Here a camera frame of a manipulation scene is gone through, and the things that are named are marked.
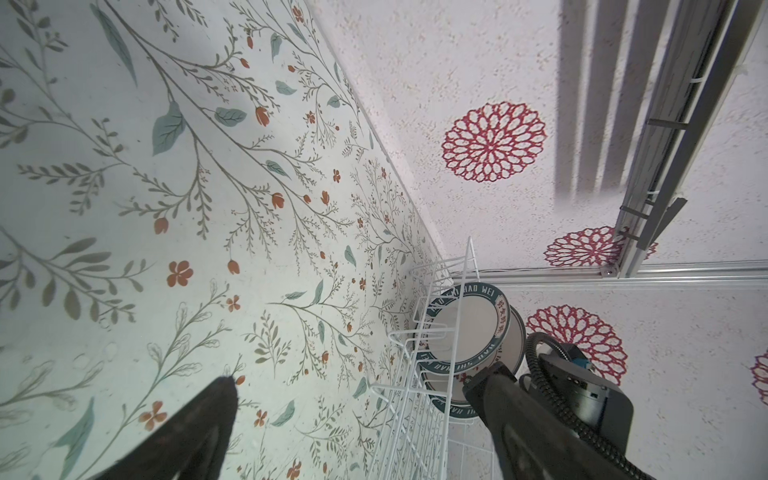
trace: plate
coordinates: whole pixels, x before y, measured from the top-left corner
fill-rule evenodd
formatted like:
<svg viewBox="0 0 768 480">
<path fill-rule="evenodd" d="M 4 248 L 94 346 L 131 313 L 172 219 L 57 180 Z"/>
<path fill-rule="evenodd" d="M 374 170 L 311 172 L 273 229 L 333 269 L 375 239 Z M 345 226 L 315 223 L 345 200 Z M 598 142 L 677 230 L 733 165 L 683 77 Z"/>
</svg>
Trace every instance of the plate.
<svg viewBox="0 0 768 480">
<path fill-rule="evenodd" d="M 510 372 L 517 372 L 520 368 L 520 364 L 523 360 L 523 349 L 525 347 L 525 325 L 523 320 L 512 306 L 510 310 L 510 323 L 512 326 L 504 338 L 502 345 L 496 349 L 493 355 L 482 362 L 480 365 L 471 368 L 467 372 L 459 373 L 455 375 L 453 381 L 453 398 L 451 399 L 451 417 L 456 419 L 471 419 L 478 416 L 475 409 L 469 405 L 466 398 L 464 398 L 464 392 L 462 387 L 467 383 L 477 372 L 484 369 L 486 366 L 491 366 L 496 362 L 503 362 Z M 422 378 L 425 381 L 427 389 L 444 389 L 445 388 L 445 375 L 438 375 L 433 372 L 422 371 Z M 445 411 L 445 398 L 438 396 L 430 396 L 432 404 L 436 406 L 441 412 Z"/>
<path fill-rule="evenodd" d="M 455 286 L 446 290 L 440 294 L 441 298 L 429 304 L 425 329 L 436 323 L 448 327 L 455 326 L 460 288 Z M 488 283 L 465 283 L 454 372 L 461 373 L 472 369 L 493 356 L 509 330 L 509 314 L 509 302 L 501 290 Z M 421 348 L 427 350 L 419 352 L 416 358 L 434 360 L 423 362 L 420 366 L 428 372 L 447 375 L 451 370 L 452 346 L 453 333 L 446 333 L 441 339 L 422 341 Z"/>
</svg>

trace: round plate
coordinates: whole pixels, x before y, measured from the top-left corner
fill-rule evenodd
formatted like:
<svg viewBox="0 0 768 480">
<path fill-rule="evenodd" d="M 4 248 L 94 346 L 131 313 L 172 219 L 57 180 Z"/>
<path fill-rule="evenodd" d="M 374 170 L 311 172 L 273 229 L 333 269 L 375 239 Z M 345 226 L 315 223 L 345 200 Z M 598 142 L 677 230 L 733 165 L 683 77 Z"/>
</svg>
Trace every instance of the round plate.
<svg viewBox="0 0 768 480">
<path fill-rule="evenodd" d="M 477 372 L 496 362 L 503 362 L 512 373 L 517 372 L 520 368 L 520 364 L 523 360 L 523 348 L 525 346 L 525 325 L 517 310 L 510 306 L 509 311 L 511 314 L 510 323 L 513 325 L 509 329 L 507 336 L 504 338 L 502 345 L 490 358 L 486 359 L 480 365 L 473 367 L 468 372 L 462 372 L 453 377 L 451 417 L 457 419 L 471 419 L 478 416 L 475 409 L 473 409 L 472 406 L 469 405 L 469 402 L 464 398 L 464 392 L 462 392 L 464 384 Z M 422 372 L 422 378 L 424 379 L 424 385 L 427 389 L 445 389 L 445 375 L 438 375 L 433 372 Z M 432 404 L 434 406 L 441 412 L 445 411 L 445 399 L 443 397 L 430 396 L 430 398 L 432 399 Z"/>
<path fill-rule="evenodd" d="M 433 323 L 455 326 L 459 289 L 460 286 L 455 286 L 446 290 L 441 296 L 448 298 L 438 298 L 429 304 L 425 329 L 429 329 Z M 464 285 L 462 326 L 456 350 L 455 373 L 472 369 L 493 356 L 493 352 L 502 344 L 509 330 L 509 313 L 507 297 L 495 286 L 480 282 Z M 453 333 L 446 333 L 441 339 L 422 341 L 421 348 L 427 350 L 419 352 L 416 358 L 434 360 L 420 365 L 429 372 L 447 375 L 451 370 L 452 347 Z"/>
</svg>

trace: green-rimmed plate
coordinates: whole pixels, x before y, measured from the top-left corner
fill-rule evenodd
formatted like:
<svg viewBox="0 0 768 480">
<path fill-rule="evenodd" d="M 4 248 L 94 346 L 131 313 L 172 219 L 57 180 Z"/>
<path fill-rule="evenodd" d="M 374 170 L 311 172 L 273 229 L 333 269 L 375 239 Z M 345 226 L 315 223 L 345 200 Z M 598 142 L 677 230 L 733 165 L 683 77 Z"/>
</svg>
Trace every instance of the green-rimmed plate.
<svg viewBox="0 0 768 480">
<path fill-rule="evenodd" d="M 477 372 L 484 369 L 486 366 L 491 366 L 496 362 L 503 362 L 511 372 L 517 372 L 520 368 L 520 364 L 523 360 L 523 349 L 525 347 L 525 325 L 523 320 L 517 311 L 513 307 L 510 309 L 510 323 L 509 332 L 504 338 L 502 345 L 493 353 L 493 355 L 485 360 L 480 365 L 471 368 L 467 372 L 459 373 L 453 377 L 453 398 L 451 398 L 451 417 L 457 419 L 471 419 L 478 416 L 475 409 L 469 405 L 462 387 L 467 383 Z M 430 390 L 445 390 L 445 375 L 438 375 L 433 372 L 422 372 L 422 378 L 427 389 Z M 432 404 L 440 409 L 441 412 L 445 411 L 445 399 L 438 396 L 430 396 Z"/>
<path fill-rule="evenodd" d="M 458 295 L 460 286 L 441 293 L 427 307 L 424 328 L 431 326 L 453 327 L 458 314 Z M 454 372 L 461 373 L 472 369 L 493 356 L 502 344 L 509 330 L 510 309 L 507 297 L 498 288 L 488 283 L 471 282 L 464 285 L 462 298 L 462 323 L 459 327 L 456 365 Z M 416 358 L 433 360 L 420 364 L 422 369 L 447 375 L 451 369 L 451 348 L 453 333 L 446 333 L 442 338 L 433 336 L 428 342 L 422 342 Z"/>
</svg>

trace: red circular pattern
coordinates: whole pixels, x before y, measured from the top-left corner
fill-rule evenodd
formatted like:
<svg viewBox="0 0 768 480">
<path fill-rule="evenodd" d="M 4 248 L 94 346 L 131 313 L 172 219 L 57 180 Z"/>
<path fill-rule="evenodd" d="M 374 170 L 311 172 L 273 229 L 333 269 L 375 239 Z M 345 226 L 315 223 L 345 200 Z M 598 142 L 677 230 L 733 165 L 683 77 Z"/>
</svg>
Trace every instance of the red circular pattern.
<svg viewBox="0 0 768 480">
<path fill-rule="evenodd" d="M 755 366 L 750 369 L 755 380 L 752 385 L 760 392 L 760 399 L 768 405 L 768 351 L 755 357 Z"/>
<path fill-rule="evenodd" d="M 613 227 L 585 228 L 556 239 L 544 256 L 552 266 L 614 265 L 625 241 L 621 237 L 614 240 Z M 646 259 L 656 253 L 657 246 L 658 243 L 650 246 Z"/>
<path fill-rule="evenodd" d="M 526 104 L 485 104 L 445 132 L 442 158 L 465 180 L 495 182 L 519 174 L 543 150 L 547 134 L 538 112 Z"/>
<path fill-rule="evenodd" d="M 525 324 L 533 332 L 552 335 L 558 342 L 573 343 L 589 358 L 599 375 L 621 385 L 627 372 L 627 354 L 614 327 L 599 316 L 569 305 L 536 310 Z"/>
</svg>

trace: orange flower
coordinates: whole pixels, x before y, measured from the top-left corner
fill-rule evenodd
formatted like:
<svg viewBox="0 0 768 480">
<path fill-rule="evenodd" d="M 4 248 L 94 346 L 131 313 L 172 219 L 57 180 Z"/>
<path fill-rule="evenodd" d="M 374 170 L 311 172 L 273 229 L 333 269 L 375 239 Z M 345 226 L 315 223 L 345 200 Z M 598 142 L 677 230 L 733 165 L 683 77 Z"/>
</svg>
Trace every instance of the orange flower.
<svg viewBox="0 0 768 480">
<path fill-rule="evenodd" d="M 259 125 L 266 127 L 270 124 L 270 115 L 266 112 L 266 108 L 256 108 L 256 119 L 259 121 Z"/>
<path fill-rule="evenodd" d="M 232 310 L 239 310 L 239 309 L 240 309 L 240 305 L 237 305 L 237 301 L 238 301 L 239 299 L 240 299 L 240 298 L 239 298 L 237 295 L 235 295 L 235 297 L 234 297 L 233 299 L 231 299 L 231 298 L 228 298 L 228 299 L 227 299 L 227 305 L 229 305 L 229 306 L 230 306 L 230 312 L 231 312 Z"/>
<path fill-rule="evenodd" d="M 187 279 L 194 273 L 190 268 L 190 263 L 186 260 L 178 265 L 176 262 L 171 262 L 168 264 L 168 268 L 172 272 L 167 278 L 168 286 L 174 286 L 176 285 L 176 282 L 181 286 L 187 286 Z"/>
<path fill-rule="evenodd" d="M 227 269 L 229 269 L 230 273 L 233 275 L 235 273 L 240 274 L 240 265 L 238 265 L 234 260 L 230 260 L 230 262 L 227 264 Z"/>
<path fill-rule="evenodd" d="M 288 475 L 286 475 L 286 478 L 290 478 L 290 480 L 296 480 L 296 478 L 299 478 L 299 469 L 301 468 L 301 462 L 298 464 L 296 463 L 296 460 L 293 460 L 293 467 L 288 468 Z"/>
<path fill-rule="evenodd" d="M 152 403 L 152 411 L 151 412 L 144 412 L 141 415 L 139 415 L 139 423 L 146 422 L 147 424 L 144 426 L 144 428 L 151 432 L 154 428 L 154 423 L 162 423 L 167 417 L 168 414 L 166 412 L 160 413 L 160 409 L 163 408 L 162 402 L 154 402 Z"/>
<path fill-rule="evenodd" d="M 293 16 L 296 17 L 297 22 L 304 23 L 304 14 L 301 12 L 301 9 L 297 6 L 293 6 Z"/>
<path fill-rule="evenodd" d="M 283 194 L 276 193 L 272 194 L 272 205 L 275 208 L 283 208 L 283 205 L 285 205 L 286 199 L 283 198 Z"/>
<path fill-rule="evenodd" d="M 256 412 L 256 416 L 259 417 L 259 418 L 256 419 L 256 421 L 253 423 L 253 426 L 254 427 L 263 427 L 264 423 L 266 422 L 264 420 L 266 418 L 266 410 L 264 411 L 264 413 L 262 413 L 261 410 L 259 410 L 258 412 Z"/>
<path fill-rule="evenodd" d="M 168 231 L 168 219 L 167 218 L 158 218 L 154 221 L 154 233 L 155 235 L 160 235 L 161 233 L 165 233 Z"/>
</svg>

